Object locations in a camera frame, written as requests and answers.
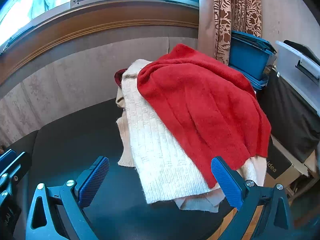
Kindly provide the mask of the red knit sweater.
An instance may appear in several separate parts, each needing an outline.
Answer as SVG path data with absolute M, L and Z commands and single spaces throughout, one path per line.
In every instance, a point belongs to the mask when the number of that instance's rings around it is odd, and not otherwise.
M 186 155 L 214 187 L 210 163 L 233 170 L 267 157 L 271 125 L 239 71 L 184 44 L 139 72 L 137 88 Z

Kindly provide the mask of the clear plastic storage box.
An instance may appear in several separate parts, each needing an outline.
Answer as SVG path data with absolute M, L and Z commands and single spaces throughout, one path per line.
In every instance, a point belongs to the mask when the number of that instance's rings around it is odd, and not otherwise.
M 319 58 L 302 44 L 276 41 L 277 70 L 319 112 Z

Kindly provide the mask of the cream knit sweater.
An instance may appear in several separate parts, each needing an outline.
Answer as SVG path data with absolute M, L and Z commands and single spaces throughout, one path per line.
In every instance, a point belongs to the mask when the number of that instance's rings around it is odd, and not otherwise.
M 130 147 L 147 203 L 199 195 L 209 187 L 200 171 L 137 88 L 139 59 L 123 74 L 121 88 L 129 123 Z

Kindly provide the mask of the brown patterned right curtain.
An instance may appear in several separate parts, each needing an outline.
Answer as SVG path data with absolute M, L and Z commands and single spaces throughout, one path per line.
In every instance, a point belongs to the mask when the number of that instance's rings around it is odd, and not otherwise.
M 262 37 L 261 0 L 199 0 L 197 49 L 229 63 L 232 31 Z

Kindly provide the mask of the blue plastic storage bin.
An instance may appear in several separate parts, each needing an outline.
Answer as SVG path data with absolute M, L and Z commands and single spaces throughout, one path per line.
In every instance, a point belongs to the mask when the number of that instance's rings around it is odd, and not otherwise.
M 255 90 L 267 86 L 267 68 L 276 60 L 277 51 L 270 42 L 240 31 L 232 31 L 229 66 L 244 74 Z

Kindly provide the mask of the cardboard box with label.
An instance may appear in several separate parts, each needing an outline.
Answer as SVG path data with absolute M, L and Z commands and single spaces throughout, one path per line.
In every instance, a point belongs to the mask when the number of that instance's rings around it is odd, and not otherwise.
M 316 151 L 313 151 L 304 162 L 300 162 L 274 136 L 271 136 L 264 186 L 274 187 L 276 184 L 282 184 L 283 187 L 287 187 L 301 176 L 319 178 Z

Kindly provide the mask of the black cloth over box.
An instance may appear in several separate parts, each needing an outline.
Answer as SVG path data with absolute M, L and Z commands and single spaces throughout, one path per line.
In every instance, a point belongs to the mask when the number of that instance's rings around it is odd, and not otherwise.
M 271 134 L 300 162 L 319 144 L 317 111 L 275 70 L 257 100 L 271 124 Z

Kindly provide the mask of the beige folded garment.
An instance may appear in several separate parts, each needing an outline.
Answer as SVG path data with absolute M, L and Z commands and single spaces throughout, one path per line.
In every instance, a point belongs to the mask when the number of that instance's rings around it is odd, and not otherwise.
M 117 89 L 116 104 L 123 110 L 121 117 L 116 120 L 119 134 L 123 143 L 123 153 L 118 161 L 118 165 L 124 167 L 135 167 L 135 162 L 130 147 L 129 126 L 125 113 L 125 100 L 120 87 Z M 180 210 L 200 210 L 218 213 L 219 205 L 223 199 L 224 195 L 222 190 L 217 188 L 208 193 L 177 198 L 174 200 L 174 202 Z

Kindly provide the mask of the dark red garment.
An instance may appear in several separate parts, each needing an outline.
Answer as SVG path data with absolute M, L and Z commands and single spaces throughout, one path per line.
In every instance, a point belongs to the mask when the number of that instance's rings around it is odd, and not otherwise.
M 123 74 L 127 71 L 127 68 L 124 69 L 120 69 L 118 70 L 115 75 L 114 75 L 114 80 L 116 82 L 116 84 L 118 85 L 119 88 L 121 88 L 121 81 L 122 81 L 122 77 Z

